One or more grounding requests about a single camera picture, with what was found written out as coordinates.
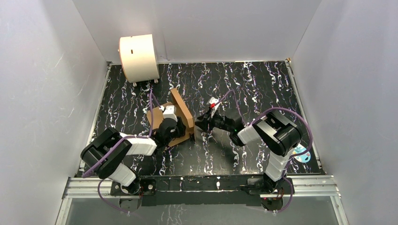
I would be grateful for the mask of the brown cardboard box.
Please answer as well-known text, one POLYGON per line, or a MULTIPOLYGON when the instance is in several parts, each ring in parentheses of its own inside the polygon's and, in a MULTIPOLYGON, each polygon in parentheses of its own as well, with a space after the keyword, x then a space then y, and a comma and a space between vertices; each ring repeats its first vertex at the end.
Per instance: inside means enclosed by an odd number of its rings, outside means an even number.
POLYGON ((194 137, 194 119, 176 88, 170 90, 172 101, 156 108, 150 105, 146 114, 150 137, 158 149, 172 147, 194 137))

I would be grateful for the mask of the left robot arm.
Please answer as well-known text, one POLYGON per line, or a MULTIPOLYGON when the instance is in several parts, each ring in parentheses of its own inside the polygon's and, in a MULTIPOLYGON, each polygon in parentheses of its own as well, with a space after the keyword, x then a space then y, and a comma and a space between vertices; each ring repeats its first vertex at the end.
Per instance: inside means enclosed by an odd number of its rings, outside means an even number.
POLYGON ((138 174, 122 161, 129 155, 151 156, 168 147, 172 140, 185 135, 186 126, 182 119, 166 118, 151 135, 126 135, 109 127, 81 152, 81 159, 89 169, 82 177, 96 175, 100 179, 111 179, 122 185, 129 195, 140 190, 138 174))

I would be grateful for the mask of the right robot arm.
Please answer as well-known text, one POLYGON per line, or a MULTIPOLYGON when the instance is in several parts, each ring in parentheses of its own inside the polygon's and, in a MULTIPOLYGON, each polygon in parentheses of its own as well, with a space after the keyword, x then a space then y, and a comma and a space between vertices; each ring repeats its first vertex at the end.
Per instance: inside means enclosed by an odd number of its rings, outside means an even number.
POLYGON ((277 194, 283 188, 285 168, 293 149, 303 138, 302 130, 281 114, 281 110, 295 113, 286 108, 270 108, 246 125, 239 113, 226 116, 210 109, 197 118, 195 125, 203 131, 213 128, 225 130, 229 132, 230 140, 240 147, 262 140, 270 149, 269 163, 264 172, 264 187, 268 193, 277 194))

